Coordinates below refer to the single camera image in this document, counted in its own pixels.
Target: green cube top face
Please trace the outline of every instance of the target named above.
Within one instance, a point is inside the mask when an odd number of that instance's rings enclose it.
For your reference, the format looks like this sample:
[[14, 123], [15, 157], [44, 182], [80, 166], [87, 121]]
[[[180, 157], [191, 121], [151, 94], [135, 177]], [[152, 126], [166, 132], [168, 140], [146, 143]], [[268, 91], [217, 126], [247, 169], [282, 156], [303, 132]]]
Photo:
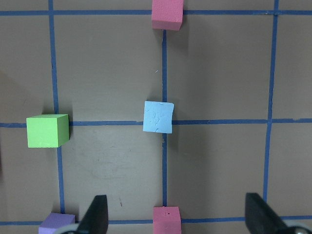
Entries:
[[39, 115], [26, 119], [29, 148], [57, 148], [69, 140], [68, 115]]

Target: black object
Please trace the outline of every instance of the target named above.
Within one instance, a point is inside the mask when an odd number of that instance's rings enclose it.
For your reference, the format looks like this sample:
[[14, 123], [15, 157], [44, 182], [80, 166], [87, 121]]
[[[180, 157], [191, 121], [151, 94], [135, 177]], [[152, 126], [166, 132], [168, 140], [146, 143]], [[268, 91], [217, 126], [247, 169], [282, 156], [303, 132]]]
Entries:
[[288, 227], [257, 193], [247, 193], [245, 223], [251, 234], [312, 234], [303, 227]]
[[106, 234], [107, 228], [107, 197], [106, 195], [97, 195], [94, 197], [77, 230], [63, 234]]

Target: foam block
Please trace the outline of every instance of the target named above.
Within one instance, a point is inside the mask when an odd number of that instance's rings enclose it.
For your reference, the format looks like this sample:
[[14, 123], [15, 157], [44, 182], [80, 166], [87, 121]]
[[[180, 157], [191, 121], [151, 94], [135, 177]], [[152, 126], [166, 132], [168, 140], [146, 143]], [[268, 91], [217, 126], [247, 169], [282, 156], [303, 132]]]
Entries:
[[152, 27], [180, 30], [183, 18], [183, 0], [153, 0]]
[[69, 140], [68, 115], [39, 115], [26, 119], [29, 148], [56, 148]]
[[173, 111], [173, 103], [145, 101], [143, 131], [172, 133]]
[[179, 207], [154, 207], [154, 234], [181, 234]]
[[39, 226], [39, 234], [53, 234], [58, 228], [72, 223], [75, 223], [73, 214], [50, 213]]

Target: vertical blue line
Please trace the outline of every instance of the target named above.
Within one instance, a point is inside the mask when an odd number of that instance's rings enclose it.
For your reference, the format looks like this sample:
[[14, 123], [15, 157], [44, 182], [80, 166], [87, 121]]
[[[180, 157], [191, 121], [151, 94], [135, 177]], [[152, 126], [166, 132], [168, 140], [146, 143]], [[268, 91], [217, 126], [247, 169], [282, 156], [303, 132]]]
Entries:
[[[162, 101], [167, 102], [167, 31], [162, 37]], [[167, 134], [162, 134], [162, 205], [167, 206]]]
[[[278, 10], [278, 0], [275, 0], [275, 2], [274, 2], [274, 10]], [[271, 130], [272, 130], [272, 107], [273, 107], [273, 90], [274, 90], [274, 75], [275, 75], [277, 23], [278, 23], [278, 15], [274, 15], [273, 16], [273, 31], [272, 31], [272, 48], [271, 48], [271, 70], [270, 70], [269, 104], [268, 104], [268, 124], [267, 124], [266, 143], [265, 143], [264, 175], [263, 175], [263, 199], [265, 201], [267, 201], [267, 199], [268, 199], [270, 143], [271, 143]]]
[[51, 47], [54, 114], [58, 114], [59, 113], [59, 96], [58, 96], [57, 62], [56, 62], [56, 52], [55, 52], [53, 0], [49, 0], [49, 26], [50, 26], [50, 47]]
[[62, 147], [58, 147], [58, 187], [59, 187], [59, 204], [61, 214], [65, 213], [64, 183], [63, 183], [63, 163]]

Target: grid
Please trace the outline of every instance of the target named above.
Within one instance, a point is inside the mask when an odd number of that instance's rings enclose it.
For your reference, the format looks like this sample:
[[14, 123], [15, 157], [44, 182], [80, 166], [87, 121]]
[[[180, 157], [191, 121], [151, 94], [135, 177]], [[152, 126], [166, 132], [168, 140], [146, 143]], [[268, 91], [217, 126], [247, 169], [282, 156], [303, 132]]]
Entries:
[[[49, 10], [47, 11], [0, 11], [0, 16], [49, 16], [51, 64], [52, 64], [52, 85], [54, 113], [59, 113], [58, 78], [57, 78], [57, 56], [55, 49], [55, 15], [150, 15], [151, 10], [54, 10], [53, 0], [48, 0]], [[271, 69], [269, 85], [269, 103], [267, 119], [204, 119], [204, 120], [173, 120], [173, 125], [216, 125], [216, 124], [266, 124], [265, 160], [263, 169], [263, 198], [268, 197], [269, 166], [270, 166], [270, 142], [271, 129], [274, 123], [312, 123], [312, 118], [273, 118], [273, 90], [275, 72], [275, 54], [278, 30], [278, 16], [280, 15], [312, 15], [312, 11], [279, 10], [279, 0], [274, 1], [273, 10], [184, 10], [185, 15], [271, 15], [273, 16], [272, 47], [271, 47]], [[167, 32], [163, 31], [162, 42], [162, 101], [167, 101]], [[71, 121], [70, 126], [128, 126], [143, 125], [141, 121]], [[3, 128], [26, 128], [26, 123], [0, 123]], [[162, 134], [162, 203], [167, 205], [167, 134]], [[62, 148], [57, 149], [58, 158], [58, 182], [60, 212], [65, 213]], [[285, 220], [312, 219], [312, 215], [283, 216]], [[244, 221], [244, 217], [226, 218], [202, 218], [183, 219], [182, 223], [209, 223], [209, 222], [233, 222]], [[110, 220], [110, 224], [151, 224], [153, 221], [146, 220]], [[0, 222], [0, 226], [6, 225], [39, 225], [41, 221], [12, 221]]]

